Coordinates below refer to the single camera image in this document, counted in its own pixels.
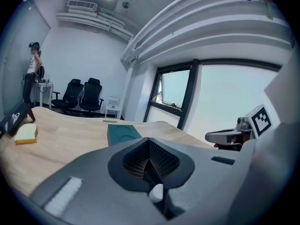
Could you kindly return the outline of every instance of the window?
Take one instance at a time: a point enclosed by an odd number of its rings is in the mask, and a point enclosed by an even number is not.
[[[199,60],[159,67],[144,122],[160,119],[182,129],[194,94]]]
[[[153,102],[181,109],[188,84],[189,70],[160,75],[158,91]]]
[[[260,104],[266,106],[276,127],[280,123],[279,118],[264,92],[276,75],[277,72],[256,67],[203,66],[196,109],[189,114],[191,122],[184,131],[213,146],[205,140],[206,133],[234,128],[238,117]]]

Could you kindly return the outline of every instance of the white t-shirt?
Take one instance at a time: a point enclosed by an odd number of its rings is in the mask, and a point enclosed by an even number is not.
[[[35,73],[36,69],[37,69],[37,65],[38,65],[38,61],[35,59],[35,57],[33,56],[30,59],[30,64],[29,64],[29,68],[27,70],[27,73]]]

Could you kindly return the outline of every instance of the white stand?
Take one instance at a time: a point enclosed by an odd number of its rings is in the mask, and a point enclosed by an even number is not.
[[[50,88],[50,95],[49,95],[49,99],[48,99],[48,104],[49,104],[49,108],[52,108],[52,93],[53,93],[53,83],[49,82],[49,83],[44,83],[44,82],[40,82],[40,83],[36,83],[36,89],[39,88],[39,106],[42,107],[43,106],[43,92],[44,92],[44,88]],[[36,93],[36,99],[34,100],[34,105],[36,104],[36,100],[37,100],[37,93]]]
[[[119,113],[120,113],[120,98],[119,97],[113,97],[110,96],[108,98],[108,103],[106,105],[106,110],[105,110],[105,117],[107,116],[107,111],[117,111],[117,117],[119,117]]]

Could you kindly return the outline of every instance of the teal mat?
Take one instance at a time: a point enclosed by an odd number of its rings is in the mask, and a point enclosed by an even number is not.
[[[118,143],[130,141],[141,138],[142,136],[137,132],[132,125],[108,125],[107,139],[108,146],[113,146]]]

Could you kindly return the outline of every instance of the slice of bread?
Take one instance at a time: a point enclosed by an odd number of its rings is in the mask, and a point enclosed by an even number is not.
[[[36,124],[28,123],[22,125],[15,135],[15,144],[36,143],[38,128]]]

